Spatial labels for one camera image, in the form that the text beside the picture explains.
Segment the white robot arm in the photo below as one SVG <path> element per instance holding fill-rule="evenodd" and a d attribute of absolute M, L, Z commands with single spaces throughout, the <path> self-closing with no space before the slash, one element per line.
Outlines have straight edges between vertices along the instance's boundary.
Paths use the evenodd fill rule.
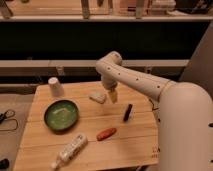
<path fill-rule="evenodd" d="M 158 171 L 213 171 L 213 99 L 205 89 L 127 69 L 116 51 L 96 70 L 112 100 L 122 83 L 158 102 Z"/>

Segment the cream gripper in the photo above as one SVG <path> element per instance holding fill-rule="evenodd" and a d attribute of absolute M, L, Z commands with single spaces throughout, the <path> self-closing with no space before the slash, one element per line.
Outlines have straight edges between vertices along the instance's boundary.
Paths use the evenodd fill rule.
<path fill-rule="evenodd" d="M 117 102 L 117 83 L 115 81 L 102 81 L 103 87 L 108 91 L 108 95 L 113 103 Z"/>

